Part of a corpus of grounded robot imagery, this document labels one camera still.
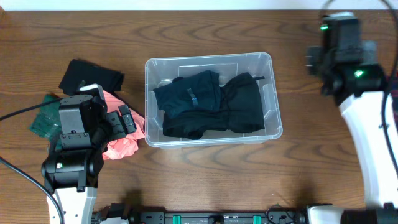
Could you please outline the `large black garment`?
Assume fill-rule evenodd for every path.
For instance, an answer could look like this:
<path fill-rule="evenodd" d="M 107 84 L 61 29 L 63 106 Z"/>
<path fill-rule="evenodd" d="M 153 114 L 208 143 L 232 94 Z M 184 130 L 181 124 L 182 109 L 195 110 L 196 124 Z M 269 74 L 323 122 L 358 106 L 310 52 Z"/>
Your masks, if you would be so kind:
<path fill-rule="evenodd" d="M 242 73 L 221 87 L 221 104 L 216 111 L 192 110 L 176 118 L 164 116 L 163 135 L 198 140 L 206 131 L 246 134 L 264 129 L 262 99 L 258 80 Z"/>

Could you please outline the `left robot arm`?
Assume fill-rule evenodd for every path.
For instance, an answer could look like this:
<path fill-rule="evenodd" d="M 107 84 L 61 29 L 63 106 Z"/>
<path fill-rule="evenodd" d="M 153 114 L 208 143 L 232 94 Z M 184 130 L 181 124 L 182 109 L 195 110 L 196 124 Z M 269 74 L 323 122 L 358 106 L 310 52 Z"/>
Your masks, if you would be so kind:
<path fill-rule="evenodd" d="M 109 112 L 102 96 L 75 95 L 59 106 L 61 149 L 42 164 L 51 223 L 91 223 L 103 153 L 108 143 L 136 131 L 128 106 Z"/>

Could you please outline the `dark navy cloth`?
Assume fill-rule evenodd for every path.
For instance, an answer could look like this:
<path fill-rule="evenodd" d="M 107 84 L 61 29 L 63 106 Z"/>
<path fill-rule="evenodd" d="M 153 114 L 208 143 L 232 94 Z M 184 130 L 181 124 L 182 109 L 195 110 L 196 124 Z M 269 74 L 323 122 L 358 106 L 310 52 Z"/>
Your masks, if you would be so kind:
<path fill-rule="evenodd" d="M 211 70 L 174 78 L 172 83 L 154 89 L 154 93 L 158 109 L 169 118 L 186 111 L 218 110 L 222 97 L 219 74 Z"/>

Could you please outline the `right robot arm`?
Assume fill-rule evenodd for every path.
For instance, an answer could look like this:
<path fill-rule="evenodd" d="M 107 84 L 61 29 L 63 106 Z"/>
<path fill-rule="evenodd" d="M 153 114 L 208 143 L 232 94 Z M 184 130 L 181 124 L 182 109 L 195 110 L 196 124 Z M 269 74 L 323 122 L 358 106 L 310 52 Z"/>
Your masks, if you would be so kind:
<path fill-rule="evenodd" d="M 300 222 L 397 223 L 397 128 L 377 45 L 362 40 L 352 12 L 322 17 L 322 45 L 307 50 L 307 67 L 322 81 L 353 138 L 364 182 L 365 208 L 309 205 Z"/>

